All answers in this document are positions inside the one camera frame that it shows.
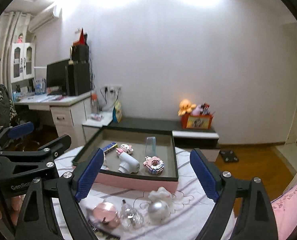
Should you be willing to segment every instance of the black computer tower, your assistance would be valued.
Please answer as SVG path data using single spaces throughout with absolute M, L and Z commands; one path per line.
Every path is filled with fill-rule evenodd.
M 79 96 L 90 91 L 90 64 L 76 63 L 66 66 L 68 96 Z

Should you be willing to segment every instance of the white cylindrical device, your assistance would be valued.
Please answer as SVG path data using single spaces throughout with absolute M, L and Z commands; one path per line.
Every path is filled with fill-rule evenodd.
M 131 174 L 133 172 L 139 171 L 139 162 L 127 154 L 126 152 L 122 152 L 120 154 L 121 164 L 118 170 L 122 173 Z

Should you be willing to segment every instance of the air conditioner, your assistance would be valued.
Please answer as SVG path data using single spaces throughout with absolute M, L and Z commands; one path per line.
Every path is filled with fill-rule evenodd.
M 39 28 L 47 23 L 59 19 L 61 9 L 59 6 L 50 6 L 36 15 L 29 23 L 28 30 L 31 33 L 36 32 Z

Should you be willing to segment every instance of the cabinet door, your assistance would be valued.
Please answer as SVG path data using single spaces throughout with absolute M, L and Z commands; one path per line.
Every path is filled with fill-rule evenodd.
M 23 79 L 34 78 L 34 67 L 35 67 L 35 44 L 25 43 L 24 44 Z
M 11 83 L 23 80 L 23 51 L 23 43 L 14 43 L 12 45 L 12 54 L 10 59 Z

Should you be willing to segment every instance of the orange storage box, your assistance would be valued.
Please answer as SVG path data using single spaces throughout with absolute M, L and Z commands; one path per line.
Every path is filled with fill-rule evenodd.
M 183 129 L 199 129 L 209 130 L 212 124 L 213 116 L 211 114 L 199 116 L 192 116 L 190 114 L 184 114 L 181 118 Z

